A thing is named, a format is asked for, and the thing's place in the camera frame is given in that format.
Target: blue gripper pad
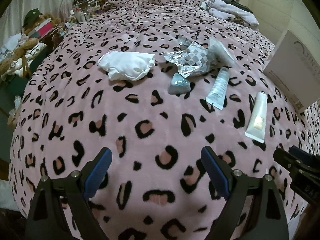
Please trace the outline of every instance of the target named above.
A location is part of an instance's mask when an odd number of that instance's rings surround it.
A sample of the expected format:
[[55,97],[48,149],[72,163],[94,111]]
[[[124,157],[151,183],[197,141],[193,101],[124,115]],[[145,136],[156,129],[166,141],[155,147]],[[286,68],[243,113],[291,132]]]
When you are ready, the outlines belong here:
[[230,196],[228,180],[206,147],[201,150],[201,162],[217,194],[227,200]]
[[300,160],[304,165],[312,166],[314,165],[314,159],[313,155],[301,150],[300,148],[296,146],[292,146],[289,148],[288,151],[292,156],[296,157],[298,160]]
[[107,149],[100,160],[97,162],[91,173],[87,177],[84,183],[83,198],[88,201],[89,198],[94,197],[96,194],[107,170],[109,169],[112,162],[112,153],[110,149]]

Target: teddy bear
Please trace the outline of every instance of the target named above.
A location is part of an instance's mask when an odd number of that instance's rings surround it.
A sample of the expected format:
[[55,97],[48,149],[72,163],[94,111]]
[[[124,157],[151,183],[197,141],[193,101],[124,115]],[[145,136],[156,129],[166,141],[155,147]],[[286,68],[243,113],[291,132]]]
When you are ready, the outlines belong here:
[[37,38],[30,38],[22,45],[16,47],[14,51],[12,52],[12,55],[6,59],[3,60],[2,63],[0,63],[0,75],[5,73],[11,66],[11,63],[13,61],[17,61],[19,58],[22,58],[23,62],[23,76],[25,77],[27,73],[31,76],[32,73],[30,72],[30,69],[28,67],[27,59],[25,57],[26,51],[29,49],[32,49],[34,46],[38,44],[39,40]]

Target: lotion tube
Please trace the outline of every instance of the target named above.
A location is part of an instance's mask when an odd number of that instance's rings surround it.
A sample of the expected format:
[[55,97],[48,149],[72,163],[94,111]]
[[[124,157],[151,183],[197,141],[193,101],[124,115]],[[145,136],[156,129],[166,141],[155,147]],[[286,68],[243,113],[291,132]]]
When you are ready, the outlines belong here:
[[260,91],[257,93],[254,103],[251,118],[245,135],[260,143],[264,143],[266,133],[266,118],[267,118],[267,95]]
[[214,107],[222,110],[224,104],[224,98],[226,96],[228,82],[229,82],[230,71],[229,69],[223,67],[220,69],[216,81],[213,87],[206,97],[205,101]]

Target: leopard print blanket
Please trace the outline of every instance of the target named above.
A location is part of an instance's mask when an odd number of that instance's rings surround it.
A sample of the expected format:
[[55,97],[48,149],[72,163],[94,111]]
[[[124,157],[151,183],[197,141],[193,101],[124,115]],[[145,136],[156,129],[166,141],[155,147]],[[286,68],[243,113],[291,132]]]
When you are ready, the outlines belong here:
[[[305,202],[294,197],[289,173],[273,152],[296,145],[317,154],[319,107],[296,114],[261,72],[274,45],[255,30],[210,16],[199,8],[202,1],[111,0],[108,12],[75,25],[38,67],[24,92],[9,166],[12,193],[25,216],[42,175],[66,177],[108,147],[113,161],[89,206],[111,240],[204,239],[225,204],[200,160],[207,145],[233,169],[271,174],[287,220],[301,214]],[[179,50],[179,34],[206,48],[214,36],[237,59],[222,111],[205,101],[215,70],[190,78],[185,95],[167,93],[177,69],[161,52]],[[111,50],[154,53],[156,66],[137,82],[111,82],[97,65]],[[268,95],[263,144],[244,136],[261,90]],[[68,200],[61,201],[80,237]]]

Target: foil wrapper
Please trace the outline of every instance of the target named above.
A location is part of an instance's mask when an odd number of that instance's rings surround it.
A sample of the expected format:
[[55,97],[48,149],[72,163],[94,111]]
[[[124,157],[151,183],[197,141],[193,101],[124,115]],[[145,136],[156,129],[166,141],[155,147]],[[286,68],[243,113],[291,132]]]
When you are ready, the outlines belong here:
[[213,51],[182,35],[177,40],[181,51],[164,52],[162,55],[167,61],[177,65],[179,74],[184,78],[205,74],[217,64]]

